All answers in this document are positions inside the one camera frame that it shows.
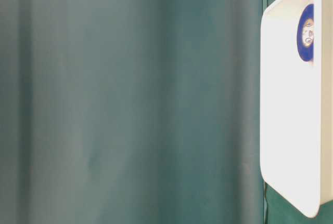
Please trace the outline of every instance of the white plastic container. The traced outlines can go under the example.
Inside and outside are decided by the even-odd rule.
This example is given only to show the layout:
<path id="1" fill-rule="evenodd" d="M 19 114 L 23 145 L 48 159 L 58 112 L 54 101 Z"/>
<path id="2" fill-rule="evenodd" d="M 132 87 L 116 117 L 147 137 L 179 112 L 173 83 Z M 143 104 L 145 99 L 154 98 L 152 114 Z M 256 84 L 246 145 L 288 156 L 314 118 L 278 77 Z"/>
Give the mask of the white plastic container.
<path id="1" fill-rule="evenodd" d="M 310 4 L 313 57 L 304 61 L 297 34 L 302 13 Z M 333 200 L 332 59 L 333 0 L 276 0 L 265 10 L 261 22 L 261 172 L 272 188 L 307 217 L 315 217 L 321 204 Z"/>

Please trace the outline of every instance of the blue circular sticker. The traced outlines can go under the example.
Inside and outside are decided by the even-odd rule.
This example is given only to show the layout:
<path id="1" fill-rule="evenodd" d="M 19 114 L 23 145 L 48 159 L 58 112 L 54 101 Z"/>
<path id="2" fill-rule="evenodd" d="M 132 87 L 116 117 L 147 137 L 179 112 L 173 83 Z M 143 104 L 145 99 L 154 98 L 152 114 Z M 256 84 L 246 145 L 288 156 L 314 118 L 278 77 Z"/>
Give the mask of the blue circular sticker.
<path id="1" fill-rule="evenodd" d="M 314 41 L 313 4 L 304 9 L 297 28 L 297 49 L 302 60 L 313 59 Z"/>

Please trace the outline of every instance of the green fabric backdrop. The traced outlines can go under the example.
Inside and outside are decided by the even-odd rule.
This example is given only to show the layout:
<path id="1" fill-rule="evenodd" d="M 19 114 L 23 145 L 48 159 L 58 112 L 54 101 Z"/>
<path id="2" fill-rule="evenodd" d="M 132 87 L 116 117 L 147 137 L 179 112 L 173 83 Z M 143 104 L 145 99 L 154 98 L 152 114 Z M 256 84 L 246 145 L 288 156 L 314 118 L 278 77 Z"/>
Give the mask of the green fabric backdrop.
<path id="1" fill-rule="evenodd" d="M 263 7 L 274 0 L 263 0 Z M 289 202 L 281 197 L 274 189 L 267 187 L 266 199 L 268 211 L 266 217 L 267 224 L 332 224 L 333 223 L 333 202 L 328 202 L 321 206 L 316 218 L 306 218 Z"/>
<path id="2" fill-rule="evenodd" d="M 0 223 L 263 222 L 262 0 L 0 13 Z"/>

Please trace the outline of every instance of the green curtain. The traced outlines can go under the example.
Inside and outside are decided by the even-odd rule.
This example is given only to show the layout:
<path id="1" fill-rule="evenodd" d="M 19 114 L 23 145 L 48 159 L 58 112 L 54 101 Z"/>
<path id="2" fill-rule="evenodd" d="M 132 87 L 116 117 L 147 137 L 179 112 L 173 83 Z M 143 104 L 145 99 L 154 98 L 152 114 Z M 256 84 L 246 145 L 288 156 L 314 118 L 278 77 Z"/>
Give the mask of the green curtain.
<path id="1" fill-rule="evenodd" d="M 262 0 L 0 12 L 1 223 L 263 223 Z"/>
<path id="2" fill-rule="evenodd" d="M 263 7 L 274 0 L 263 0 Z M 267 186 L 267 215 L 266 224 L 332 224 L 333 202 L 321 206 L 316 218 L 307 218 L 280 196 L 273 188 Z"/>

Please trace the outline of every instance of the blue label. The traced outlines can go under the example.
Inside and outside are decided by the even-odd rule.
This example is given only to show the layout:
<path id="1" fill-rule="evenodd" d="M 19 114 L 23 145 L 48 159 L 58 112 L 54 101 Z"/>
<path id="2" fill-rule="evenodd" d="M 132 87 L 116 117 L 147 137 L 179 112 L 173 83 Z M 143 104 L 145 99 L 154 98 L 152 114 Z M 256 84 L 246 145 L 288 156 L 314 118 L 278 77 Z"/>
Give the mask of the blue label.
<path id="1" fill-rule="evenodd" d="M 297 28 L 297 49 L 301 59 L 304 61 L 313 59 L 313 7 L 313 4 L 307 5 L 301 15 Z"/>

